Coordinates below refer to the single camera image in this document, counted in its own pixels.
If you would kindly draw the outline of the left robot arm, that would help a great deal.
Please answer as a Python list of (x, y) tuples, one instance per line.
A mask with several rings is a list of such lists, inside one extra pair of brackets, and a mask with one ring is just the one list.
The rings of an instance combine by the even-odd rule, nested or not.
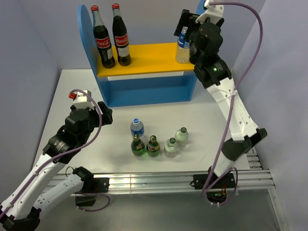
[(49, 139), (29, 175), (0, 204), (0, 222), (5, 230), (33, 231), (46, 213), (71, 194), (94, 192), (94, 176), (84, 167), (75, 168), (72, 174), (52, 189), (46, 192), (44, 189), (78, 153), (76, 148), (87, 142), (95, 128), (112, 124), (112, 109), (104, 102), (98, 102), (98, 107), (101, 114), (95, 107), (71, 106), (65, 124)]

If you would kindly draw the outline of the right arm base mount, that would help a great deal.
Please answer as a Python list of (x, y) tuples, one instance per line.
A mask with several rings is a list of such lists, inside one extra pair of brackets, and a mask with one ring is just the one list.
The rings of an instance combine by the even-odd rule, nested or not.
[[(202, 190), (205, 186), (209, 174), (194, 174), (190, 186), (195, 190)], [(238, 173), (235, 175), (228, 172), (225, 176), (218, 180), (218, 177), (213, 175), (208, 186), (204, 189), (204, 194), (211, 205), (225, 204), (230, 198), (237, 194)]]

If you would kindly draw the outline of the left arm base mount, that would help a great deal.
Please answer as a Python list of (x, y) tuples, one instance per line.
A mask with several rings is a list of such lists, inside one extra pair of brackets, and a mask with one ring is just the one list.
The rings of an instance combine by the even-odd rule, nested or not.
[[(93, 178), (79, 191), (79, 193), (107, 193), (109, 188), (109, 178)], [(79, 207), (92, 207), (97, 202), (96, 195), (81, 195), (75, 196), (75, 204)]]

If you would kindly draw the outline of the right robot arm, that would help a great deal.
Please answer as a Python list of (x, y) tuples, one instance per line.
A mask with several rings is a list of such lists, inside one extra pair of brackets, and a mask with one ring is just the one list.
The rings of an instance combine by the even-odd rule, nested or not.
[(211, 167), (213, 173), (208, 176), (212, 187), (220, 187), (224, 173), (231, 170), (237, 159), (252, 149), (267, 136), (264, 128), (259, 128), (246, 110), (235, 87), (231, 71), (219, 57), (218, 51), (223, 43), (221, 26), (224, 19), (214, 20), (206, 16), (203, 22), (197, 22), (197, 14), (183, 10), (174, 32), (180, 35), (186, 27), (184, 40), (190, 44), (190, 63), (203, 87), (214, 98), (227, 121), (226, 131), (231, 138), (223, 140), (218, 149), (219, 156)]

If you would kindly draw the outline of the Pocari Sweat bottle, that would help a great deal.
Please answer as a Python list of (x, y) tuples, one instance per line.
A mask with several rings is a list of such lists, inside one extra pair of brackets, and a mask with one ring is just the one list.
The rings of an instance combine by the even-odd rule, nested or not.
[(135, 118), (130, 124), (130, 132), (132, 137), (138, 134), (140, 137), (144, 134), (144, 124), (138, 119)]
[(185, 41), (184, 37), (187, 32), (187, 27), (184, 26), (177, 40), (177, 50), (176, 50), (176, 62), (179, 64), (186, 64), (189, 62), (190, 58), (190, 44)]

